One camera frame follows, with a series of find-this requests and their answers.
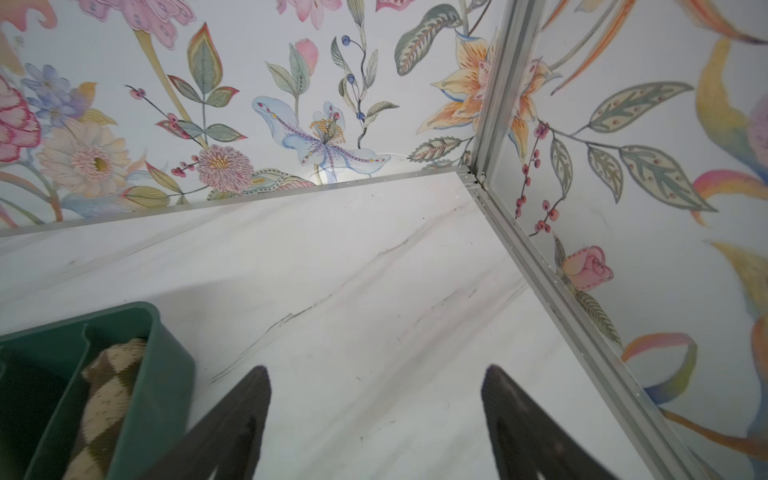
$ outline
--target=fabric item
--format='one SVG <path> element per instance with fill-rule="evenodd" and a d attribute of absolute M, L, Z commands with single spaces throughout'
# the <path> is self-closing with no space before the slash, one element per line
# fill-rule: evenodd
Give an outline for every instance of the fabric item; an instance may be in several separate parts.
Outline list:
<path fill-rule="evenodd" d="M 111 346 L 83 370 L 91 389 L 63 480 L 106 478 L 146 348 L 143 339 Z"/>

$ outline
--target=floral wallpaper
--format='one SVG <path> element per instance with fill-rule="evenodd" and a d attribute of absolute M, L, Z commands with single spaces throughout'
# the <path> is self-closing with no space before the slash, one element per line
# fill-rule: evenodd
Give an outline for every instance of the floral wallpaper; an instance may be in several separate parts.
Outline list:
<path fill-rule="evenodd" d="M 504 9 L 0 2 L 0 225 L 463 164 Z"/>
<path fill-rule="evenodd" d="M 768 4 L 550 0 L 492 188 L 708 478 L 768 478 Z"/>

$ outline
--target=marble surface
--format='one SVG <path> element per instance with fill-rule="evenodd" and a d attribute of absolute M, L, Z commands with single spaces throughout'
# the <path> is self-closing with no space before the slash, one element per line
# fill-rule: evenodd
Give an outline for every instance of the marble surface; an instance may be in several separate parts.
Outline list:
<path fill-rule="evenodd" d="M 0 333 L 136 300 L 197 361 L 190 423 L 268 368 L 255 478 L 497 478 L 491 363 L 652 478 L 455 174 L 0 239 Z"/>

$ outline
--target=pink flower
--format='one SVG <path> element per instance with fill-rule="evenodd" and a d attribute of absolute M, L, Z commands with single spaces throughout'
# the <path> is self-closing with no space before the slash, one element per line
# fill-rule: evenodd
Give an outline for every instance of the pink flower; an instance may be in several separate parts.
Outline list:
<path fill-rule="evenodd" d="M 384 7 L 394 8 L 395 10 L 403 10 L 405 7 L 411 4 L 413 0 L 376 0 L 376 11 Z"/>
<path fill-rule="evenodd" d="M 177 32 L 170 22 L 186 25 L 195 19 L 192 9 L 183 0 L 78 0 L 80 9 L 86 14 L 107 20 L 110 8 L 123 12 L 125 21 L 134 30 L 154 34 L 168 50 L 173 50 Z"/>
<path fill-rule="evenodd" d="M 23 147 L 40 144 L 40 123 L 22 94 L 0 77 L 0 162 L 18 160 Z"/>
<path fill-rule="evenodd" d="M 200 151 L 200 181 L 223 192 L 236 194 L 250 186 L 253 176 L 253 165 L 248 157 L 232 147 L 214 145 L 208 150 Z"/>
<path fill-rule="evenodd" d="M 296 50 L 304 57 L 304 61 L 310 67 L 310 75 L 315 73 L 315 66 L 317 65 L 317 57 L 319 55 L 317 46 L 308 38 L 302 38 L 296 43 Z"/>
<path fill-rule="evenodd" d="M 577 290 L 586 292 L 614 277 L 605 265 L 603 249 L 593 245 L 574 253 L 563 262 L 563 271 Z"/>
<path fill-rule="evenodd" d="M 341 0 L 277 0 L 277 12 L 286 11 L 286 2 L 296 7 L 296 16 L 304 22 L 307 17 L 312 17 L 312 25 L 320 30 L 323 26 L 325 12 L 323 7 L 331 11 L 341 8 Z"/>

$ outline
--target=green plastic bin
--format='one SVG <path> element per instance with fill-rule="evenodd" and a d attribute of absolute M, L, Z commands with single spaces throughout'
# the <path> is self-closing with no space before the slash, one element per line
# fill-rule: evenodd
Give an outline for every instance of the green plastic bin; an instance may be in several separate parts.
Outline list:
<path fill-rule="evenodd" d="M 61 480 L 89 385 L 81 372 L 108 346 L 147 339 L 107 480 L 134 480 L 184 436 L 194 361 L 137 302 L 0 336 L 0 478 Z"/>

